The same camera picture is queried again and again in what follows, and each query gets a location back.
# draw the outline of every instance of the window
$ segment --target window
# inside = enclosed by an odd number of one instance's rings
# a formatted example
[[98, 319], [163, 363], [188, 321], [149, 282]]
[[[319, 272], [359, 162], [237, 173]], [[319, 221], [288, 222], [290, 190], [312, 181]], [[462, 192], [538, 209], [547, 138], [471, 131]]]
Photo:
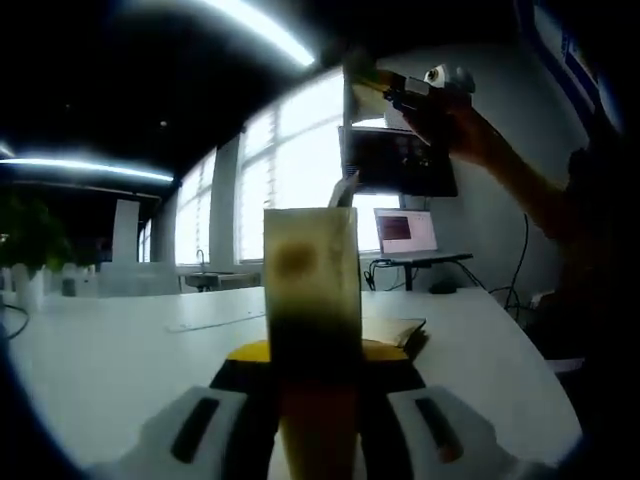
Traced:
[[[332, 72], [288, 95], [247, 124], [239, 158], [235, 212], [239, 261], [263, 257], [265, 208], [327, 206], [342, 176], [342, 72]], [[386, 127], [383, 118], [355, 125]], [[373, 208], [398, 208], [397, 195], [356, 195], [358, 243], [379, 250]]]
[[151, 261], [151, 219], [138, 235], [138, 262], [148, 263]]
[[176, 265], [195, 265], [209, 262], [209, 218], [211, 214], [211, 186], [216, 151], [198, 163], [182, 180], [176, 209], [175, 259]]

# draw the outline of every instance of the ceiling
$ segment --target ceiling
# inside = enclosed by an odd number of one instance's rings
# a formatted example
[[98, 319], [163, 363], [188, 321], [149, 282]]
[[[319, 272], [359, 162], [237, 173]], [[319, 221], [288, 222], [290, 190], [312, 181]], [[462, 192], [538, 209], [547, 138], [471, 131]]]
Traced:
[[180, 178], [350, 45], [381, 57], [515, 37], [509, 0], [246, 3], [285, 26], [315, 64], [305, 71], [206, 0], [3, 2], [0, 142], [17, 156], [71, 152]]

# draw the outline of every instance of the potted plant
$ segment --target potted plant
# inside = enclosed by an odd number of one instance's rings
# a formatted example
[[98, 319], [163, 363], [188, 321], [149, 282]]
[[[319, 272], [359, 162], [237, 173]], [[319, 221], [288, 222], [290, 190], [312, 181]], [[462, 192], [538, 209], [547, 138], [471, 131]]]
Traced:
[[18, 306], [32, 313], [44, 296], [43, 268], [62, 268], [71, 248], [62, 224], [35, 199], [0, 200], [0, 266], [12, 269]]

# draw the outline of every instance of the hand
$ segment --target hand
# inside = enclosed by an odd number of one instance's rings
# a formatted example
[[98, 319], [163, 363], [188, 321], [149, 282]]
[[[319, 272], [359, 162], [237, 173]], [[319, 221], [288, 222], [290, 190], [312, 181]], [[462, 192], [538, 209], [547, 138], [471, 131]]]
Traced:
[[467, 100], [443, 89], [431, 89], [425, 108], [404, 113], [411, 129], [425, 143], [431, 144], [435, 134], [434, 109], [448, 115], [453, 124], [449, 151], [460, 160], [488, 167], [493, 162], [515, 155], [509, 143], [480, 115]]

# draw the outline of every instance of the green plant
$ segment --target green plant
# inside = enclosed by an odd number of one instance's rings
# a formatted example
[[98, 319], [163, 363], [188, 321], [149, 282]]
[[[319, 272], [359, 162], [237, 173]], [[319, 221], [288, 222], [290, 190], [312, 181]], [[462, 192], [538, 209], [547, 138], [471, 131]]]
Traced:
[[0, 199], [0, 234], [0, 266], [23, 263], [31, 277], [43, 266], [60, 270], [72, 258], [62, 224], [39, 200]]

